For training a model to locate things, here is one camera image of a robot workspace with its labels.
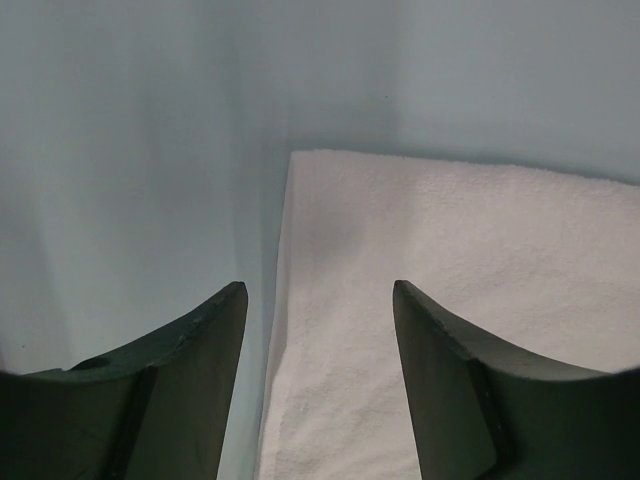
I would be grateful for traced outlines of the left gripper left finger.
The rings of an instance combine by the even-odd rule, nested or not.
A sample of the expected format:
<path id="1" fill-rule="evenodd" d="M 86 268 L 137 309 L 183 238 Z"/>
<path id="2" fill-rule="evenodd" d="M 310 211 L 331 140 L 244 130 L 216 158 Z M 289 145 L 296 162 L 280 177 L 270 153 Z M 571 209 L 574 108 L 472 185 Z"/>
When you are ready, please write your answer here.
<path id="1" fill-rule="evenodd" d="M 213 479 L 244 337 L 233 282 L 71 369 L 1 376 L 5 479 Z"/>

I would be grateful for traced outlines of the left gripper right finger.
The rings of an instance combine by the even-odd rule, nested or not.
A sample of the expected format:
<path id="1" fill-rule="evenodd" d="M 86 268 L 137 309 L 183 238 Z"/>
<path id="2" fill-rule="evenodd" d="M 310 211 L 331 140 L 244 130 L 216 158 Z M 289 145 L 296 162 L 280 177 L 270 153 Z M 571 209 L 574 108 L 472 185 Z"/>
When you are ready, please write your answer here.
<path id="1" fill-rule="evenodd" d="M 635 479 L 639 372 L 591 370 L 514 345 L 412 283 L 393 315 L 425 479 Z"/>

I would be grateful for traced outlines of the white towel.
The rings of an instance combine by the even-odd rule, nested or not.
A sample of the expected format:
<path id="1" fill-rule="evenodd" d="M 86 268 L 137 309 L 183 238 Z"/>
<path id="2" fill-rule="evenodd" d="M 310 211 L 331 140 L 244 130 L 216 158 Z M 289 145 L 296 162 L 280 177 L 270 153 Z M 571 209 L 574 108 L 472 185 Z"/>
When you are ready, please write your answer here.
<path id="1" fill-rule="evenodd" d="M 505 165 L 293 154 L 260 479 L 416 479 L 398 280 L 546 357 L 639 362 L 639 191 Z"/>

